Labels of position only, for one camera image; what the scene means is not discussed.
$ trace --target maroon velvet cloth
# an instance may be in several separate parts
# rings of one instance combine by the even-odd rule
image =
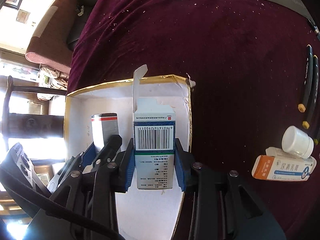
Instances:
[[[287,127],[302,128],[307,44],[320,54],[306,19],[266,0],[99,0],[68,91],[132,78],[143,64],[148,76],[188,73],[196,160],[239,171],[290,238],[319,196],[320,167],[307,182],[256,180],[251,170],[266,148],[281,148]]]

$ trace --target black cable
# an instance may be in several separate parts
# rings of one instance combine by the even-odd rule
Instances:
[[[313,75],[313,59],[312,59],[312,47],[310,44],[307,46],[307,68],[306,75],[304,78],[304,92],[300,103],[298,104],[298,109],[301,113],[304,113],[307,109],[308,100],[312,85],[312,75]]]
[[[41,209],[51,213],[52,215],[67,220],[71,223],[77,224],[81,227],[95,231],[101,235],[107,236],[114,240],[125,240],[119,233],[105,226],[88,219],[82,215],[73,213],[54,201],[42,196],[30,187],[24,185],[22,182],[13,177],[10,173],[0,167],[0,182],[12,190],[14,193],[23,199],[33,203]]]
[[[310,93],[310,100],[307,107],[307,111],[304,116],[304,121],[302,122],[302,126],[304,129],[309,129],[312,116],[315,110],[317,95],[318,95],[318,85],[319,85],[319,62],[318,57],[313,55],[313,74],[312,74],[312,86]]]

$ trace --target bolt head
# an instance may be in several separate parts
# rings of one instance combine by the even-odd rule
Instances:
[[[201,168],[202,168],[202,163],[196,162],[196,163],[193,163],[192,166],[193,166],[195,169],[201,169]]]
[[[235,171],[235,170],[230,171],[229,174],[231,177],[238,177],[239,175],[238,171]]]
[[[109,169],[114,169],[116,166],[117,166],[117,164],[116,164],[115,162],[111,162],[111,163],[108,163],[108,164],[107,164],[107,167],[108,167]]]
[[[79,177],[79,175],[80,175],[80,171],[72,171],[71,172],[71,177],[73,177],[73,178]]]

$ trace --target chair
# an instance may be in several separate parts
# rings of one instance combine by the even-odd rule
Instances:
[[[9,101],[12,92],[44,93],[65,96],[65,90],[14,85],[12,76],[7,79],[8,88],[4,97],[1,133],[6,150],[9,150],[9,138],[48,138],[63,137],[64,116],[40,114],[9,113]]]
[[[77,0],[55,0],[36,27],[26,59],[69,74],[72,51],[67,37],[76,19]]]

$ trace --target cardboard box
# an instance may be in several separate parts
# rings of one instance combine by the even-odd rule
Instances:
[[[187,81],[183,77],[164,75],[142,78],[139,85],[140,98],[155,98],[159,104],[174,108],[175,134],[185,151],[191,143]],[[98,113],[117,113],[119,135],[123,140],[121,150],[126,150],[133,137],[133,79],[87,87],[67,96],[64,139],[68,157],[78,155],[93,142],[91,116]],[[119,232],[126,240],[171,239],[183,198],[175,173],[171,189],[140,190],[136,180],[135,172],[128,192],[116,193]],[[165,203],[161,211],[159,203]]]

